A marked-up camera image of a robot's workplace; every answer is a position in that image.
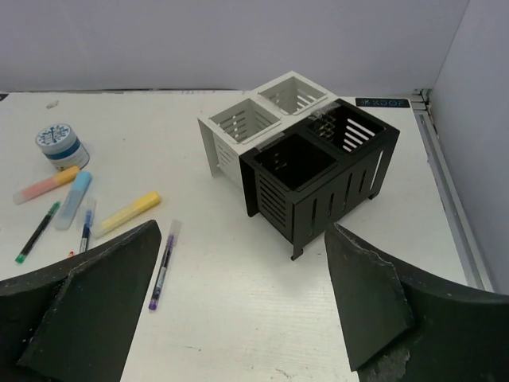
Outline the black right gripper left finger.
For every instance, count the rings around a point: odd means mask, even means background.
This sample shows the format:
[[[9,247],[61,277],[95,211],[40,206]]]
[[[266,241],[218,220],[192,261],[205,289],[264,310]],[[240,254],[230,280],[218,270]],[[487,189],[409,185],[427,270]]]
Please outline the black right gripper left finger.
[[[1,282],[3,381],[119,381],[161,244],[155,220]]]

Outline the aluminium table frame rail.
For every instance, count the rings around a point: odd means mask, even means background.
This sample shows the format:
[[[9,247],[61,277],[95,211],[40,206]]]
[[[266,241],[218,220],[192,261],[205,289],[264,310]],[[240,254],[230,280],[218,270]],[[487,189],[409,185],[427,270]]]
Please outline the aluminium table frame rail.
[[[421,133],[428,162],[433,172],[441,203],[453,235],[467,284],[477,289],[494,292],[484,256],[468,222],[460,195],[441,148],[440,137],[431,115],[429,88],[411,92],[410,103]]]

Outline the black XDOF label right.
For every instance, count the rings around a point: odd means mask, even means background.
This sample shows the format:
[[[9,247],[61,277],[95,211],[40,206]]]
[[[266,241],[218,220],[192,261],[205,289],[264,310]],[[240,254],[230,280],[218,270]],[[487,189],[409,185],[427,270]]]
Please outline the black XDOF label right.
[[[410,108],[410,101],[404,98],[355,97],[357,107]]]

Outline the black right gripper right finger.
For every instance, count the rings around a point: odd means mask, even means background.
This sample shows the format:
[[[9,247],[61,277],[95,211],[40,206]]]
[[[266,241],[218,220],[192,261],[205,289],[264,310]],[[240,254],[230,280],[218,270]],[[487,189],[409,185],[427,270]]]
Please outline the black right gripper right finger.
[[[507,380],[505,294],[433,275],[339,224],[324,241],[349,366],[360,380]]]

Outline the purple gel pen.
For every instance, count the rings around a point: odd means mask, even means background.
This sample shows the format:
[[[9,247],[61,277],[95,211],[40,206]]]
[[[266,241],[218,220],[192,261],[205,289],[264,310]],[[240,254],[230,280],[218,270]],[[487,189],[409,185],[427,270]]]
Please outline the purple gel pen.
[[[182,223],[179,220],[173,220],[170,226],[169,234],[166,240],[165,249],[158,269],[156,282],[150,297],[149,310],[155,311],[161,298],[161,292],[164,286],[165,276],[169,268],[169,261],[173,254],[173,249],[177,243]]]

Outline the green gel pen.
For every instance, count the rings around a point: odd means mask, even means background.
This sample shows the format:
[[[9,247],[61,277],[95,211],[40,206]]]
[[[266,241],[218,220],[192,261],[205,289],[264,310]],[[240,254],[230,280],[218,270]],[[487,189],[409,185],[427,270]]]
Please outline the green gel pen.
[[[60,208],[60,202],[56,201],[52,207],[49,209],[49,211],[45,214],[42,221],[39,223],[37,228],[35,229],[34,233],[31,235],[31,237],[28,239],[27,243],[24,245],[20,253],[15,258],[15,262],[18,264],[24,263],[26,257],[28,254],[32,251],[33,246],[38,241],[38,239],[41,237],[42,233],[45,231],[45,229],[49,226],[49,223],[53,219],[53,217],[56,215],[56,212]]]

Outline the blue highlighter marker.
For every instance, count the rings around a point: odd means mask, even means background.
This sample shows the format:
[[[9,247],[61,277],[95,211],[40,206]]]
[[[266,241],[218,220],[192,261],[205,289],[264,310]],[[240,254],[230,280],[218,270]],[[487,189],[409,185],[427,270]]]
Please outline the blue highlighter marker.
[[[92,175],[88,171],[80,171],[72,183],[66,199],[55,219],[55,229],[58,231],[68,230],[73,222],[77,210],[91,183]]]

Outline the blue gel pen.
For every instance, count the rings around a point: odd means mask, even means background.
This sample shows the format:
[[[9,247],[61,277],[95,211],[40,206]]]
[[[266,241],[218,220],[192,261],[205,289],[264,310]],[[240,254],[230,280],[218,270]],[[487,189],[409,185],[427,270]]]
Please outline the blue gel pen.
[[[79,253],[83,253],[88,249],[90,237],[91,237],[91,227],[93,225],[93,220],[95,216],[95,207],[96,200],[93,197],[89,197],[87,199],[87,204],[84,210],[84,224],[80,239],[80,249]]]

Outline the white slotted organizer box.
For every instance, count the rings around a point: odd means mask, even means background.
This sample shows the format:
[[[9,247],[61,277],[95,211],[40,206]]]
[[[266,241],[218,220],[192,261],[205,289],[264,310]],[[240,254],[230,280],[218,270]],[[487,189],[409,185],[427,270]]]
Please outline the white slotted organizer box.
[[[287,72],[227,106],[198,118],[212,176],[223,174],[243,189],[240,156],[278,137],[337,99],[310,79]]]

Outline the orange highlighter marker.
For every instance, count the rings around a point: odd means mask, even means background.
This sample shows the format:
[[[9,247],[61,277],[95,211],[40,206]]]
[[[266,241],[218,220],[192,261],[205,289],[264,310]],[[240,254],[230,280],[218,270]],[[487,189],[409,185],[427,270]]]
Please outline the orange highlighter marker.
[[[59,188],[62,185],[66,185],[76,178],[76,175],[80,172],[78,166],[72,166],[66,170],[59,172],[52,177],[39,181],[21,191],[16,192],[13,195],[13,202],[16,205],[23,204],[30,201],[40,195],[43,195],[53,189]]]

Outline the round blue-white tape tin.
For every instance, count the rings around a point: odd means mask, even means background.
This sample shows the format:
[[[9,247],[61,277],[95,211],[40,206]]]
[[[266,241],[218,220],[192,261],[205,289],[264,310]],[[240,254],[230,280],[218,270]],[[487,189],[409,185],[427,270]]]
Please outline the round blue-white tape tin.
[[[59,171],[73,166],[83,169],[90,160],[84,144],[75,131],[65,123],[56,123],[40,131],[35,143],[43,155]]]

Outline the black slotted organizer box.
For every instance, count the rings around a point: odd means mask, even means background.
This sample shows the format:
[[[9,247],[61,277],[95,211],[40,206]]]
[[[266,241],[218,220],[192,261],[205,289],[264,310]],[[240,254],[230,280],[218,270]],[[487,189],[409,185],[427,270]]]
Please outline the black slotted organizer box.
[[[399,131],[337,99],[239,158],[248,216],[261,213],[292,259],[382,188]]]

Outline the yellow highlighter marker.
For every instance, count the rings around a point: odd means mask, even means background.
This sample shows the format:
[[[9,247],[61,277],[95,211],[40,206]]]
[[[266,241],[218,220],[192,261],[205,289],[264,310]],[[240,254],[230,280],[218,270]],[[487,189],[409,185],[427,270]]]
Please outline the yellow highlighter marker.
[[[105,236],[107,233],[124,225],[126,222],[134,219],[136,216],[155,207],[161,202],[161,196],[158,192],[152,191],[146,195],[139,197],[126,207],[113,213],[106,219],[92,226],[91,233],[95,238]]]

